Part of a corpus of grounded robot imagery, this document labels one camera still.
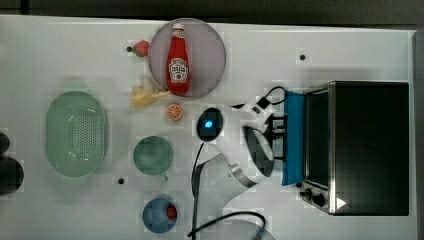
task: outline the mesh sieve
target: mesh sieve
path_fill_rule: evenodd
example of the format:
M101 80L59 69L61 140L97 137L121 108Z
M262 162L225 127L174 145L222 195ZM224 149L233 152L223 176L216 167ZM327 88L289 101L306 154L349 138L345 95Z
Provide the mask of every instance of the mesh sieve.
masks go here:
M69 177L94 171L106 152L105 128L105 111L91 95L80 91L60 95L47 112L48 161Z

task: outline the ketchup bottle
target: ketchup bottle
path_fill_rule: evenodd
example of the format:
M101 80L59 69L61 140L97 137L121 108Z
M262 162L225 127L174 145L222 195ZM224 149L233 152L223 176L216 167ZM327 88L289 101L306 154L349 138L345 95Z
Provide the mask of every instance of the ketchup bottle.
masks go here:
M190 68L185 47L184 25L173 26L171 46L168 53L166 80L169 91L177 95L190 88Z

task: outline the white table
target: white table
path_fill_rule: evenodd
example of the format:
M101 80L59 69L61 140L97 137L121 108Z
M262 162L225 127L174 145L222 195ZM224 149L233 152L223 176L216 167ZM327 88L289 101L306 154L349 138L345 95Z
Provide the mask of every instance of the white table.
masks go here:
M298 91L329 80L407 81L412 89L412 31L211 24L228 57L218 88L197 100L169 97L143 110L131 109L131 86L150 73L146 59L125 48L150 41L163 24L0 16L0 130L12 140L7 154L25 170L19 191L0 200L2 240L186 239L193 203L191 166L200 144L192 124L201 106L244 103L276 85ZM63 179L44 150L47 109L70 81L86 83L110 119L107 156L84 184ZM165 117L171 102L185 110L179 122ZM411 120L411 142L413 126ZM150 135L168 137L175 150L165 184L139 173L132 162L135 145ZM200 160L216 154L206 149ZM281 186L279 164L270 179L227 207L257 208L275 239L416 239L414 156L412 145L407 217L328 216L304 203L295 187ZM119 177L126 184L117 184ZM160 193L177 201L179 220L171 232L155 235L145 229L140 214Z

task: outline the kitchen utensil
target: kitchen utensil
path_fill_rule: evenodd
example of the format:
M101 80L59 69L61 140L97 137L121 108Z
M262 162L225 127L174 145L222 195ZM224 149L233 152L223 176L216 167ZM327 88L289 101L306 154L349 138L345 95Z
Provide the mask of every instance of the kitchen utensil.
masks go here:
M138 170L150 176L162 176L168 181L166 171L172 164L173 151L165 139L150 136L142 139L134 149L134 163Z
M0 196L19 189L24 181L21 164L10 157L0 157Z
M193 19L180 18L163 26L150 44L149 67L153 78L165 89L166 61L174 23L184 25L186 50L190 63L191 84L184 97L200 97L215 89L224 73L225 46L219 34L209 24Z
M46 153L50 164L68 177L94 171L106 154L106 113L90 94L66 92L47 112Z
M332 81L304 91L305 202L335 216L411 214L409 87Z
M177 206L167 195L154 198L143 210L144 225L154 233L165 233L171 230L177 218Z

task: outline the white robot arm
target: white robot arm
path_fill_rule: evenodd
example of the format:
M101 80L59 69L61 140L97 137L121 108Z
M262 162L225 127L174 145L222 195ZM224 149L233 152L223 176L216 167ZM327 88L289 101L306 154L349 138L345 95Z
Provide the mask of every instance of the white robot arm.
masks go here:
M263 132L272 113L270 101L261 97L239 109L209 107L199 117L198 137L206 144L215 145L221 153L194 171L194 232L198 203L201 203L199 212L203 213L199 214L200 224L210 216L219 218L229 201L271 175L274 157Z

